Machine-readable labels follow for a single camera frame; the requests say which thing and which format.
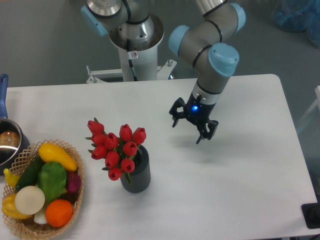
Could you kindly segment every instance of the yellow squash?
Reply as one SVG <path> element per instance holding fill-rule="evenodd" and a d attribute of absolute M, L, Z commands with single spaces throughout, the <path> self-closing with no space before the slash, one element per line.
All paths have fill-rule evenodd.
<path fill-rule="evenodd" d="M 14 219 L 28 219 L 31 218 L 32 215 L 25 215 L 19 212 L 15 205 L 16 194 L 9 195 L 5 199 L 2 200 L 2 212 Z"/>
<path fill-rule="evenodd" d="M 51 142 L 43 143 L 39 149 L 40 158 L 46 162 L 59 162 L 65 170 L 74 172 L 78 169 L 78 164 L 61 146 Z"/>

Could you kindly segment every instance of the ribbed vase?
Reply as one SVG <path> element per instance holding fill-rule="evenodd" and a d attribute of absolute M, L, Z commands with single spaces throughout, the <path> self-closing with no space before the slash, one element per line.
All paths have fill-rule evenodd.
<path fill-rule="evenodd" d="M 132 183 L 130 184 L 124 175 L 120 180 L 125 190 L 137 194 L 144 191 L 149 186 L 151 180 L 149 154 L 144 146 L 140 145 L 134 161 L 138 164 L 130 173 Z"/>

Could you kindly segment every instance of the light blue joint cap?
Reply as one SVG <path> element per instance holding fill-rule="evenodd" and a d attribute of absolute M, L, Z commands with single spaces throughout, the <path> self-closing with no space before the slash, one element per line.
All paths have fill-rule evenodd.
<path fill-rule="evenodd" d="M 169 48 L 171 51 L 179 57 L 179 47 L 184 38 L 185 33 L 188 31 L 189 27 L 186 25 L 178 26 L 169 37 Z"/>
<path fill-rule="evenodd" d="M 223 77 L 231 77 L 239 62 L 239 53 L 235 48 L 225 43 L 216 43 L 208 54 L 212 68 Z"/>
<path fill-rule="evenodd" d="M 108 31 L 101 25 L 101 23 L 95 18 L 95 16 L 86 6 L 81 8 L 81 14 L 85 22 L 95 34 L 99 35 L 100 37 L 108 34 Z"/>
<path fill-rule="evenodd" d="M 238 14 L 238 27 L 235 31 L 235 32 L 238 32 L 246 23 L 246 13 L 239 4 L 230 3 L 230 5 L 235 8 L 236 13 Z"/>

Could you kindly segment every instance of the blue led light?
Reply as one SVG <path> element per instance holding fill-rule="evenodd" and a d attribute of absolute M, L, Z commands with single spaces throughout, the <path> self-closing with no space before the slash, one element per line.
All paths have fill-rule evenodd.
<path fill-rule="evenodd" d="M 191 109 L 193 112 L 196 112 L 198 110 L 198 106 L 193 106 Z"/>

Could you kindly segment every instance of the green cucumber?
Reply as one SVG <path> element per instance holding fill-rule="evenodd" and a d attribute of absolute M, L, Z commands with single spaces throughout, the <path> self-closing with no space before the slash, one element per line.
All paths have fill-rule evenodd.
<path fill-rule="evenodd" d="M 38 155 L 35 159 L 26 167 L 18 182 L 15 185 L 15 191 L 19 192 L 26 186 L 34 186 L 38 181 L 38 174 L 45 165 L 45 162 Z"/>

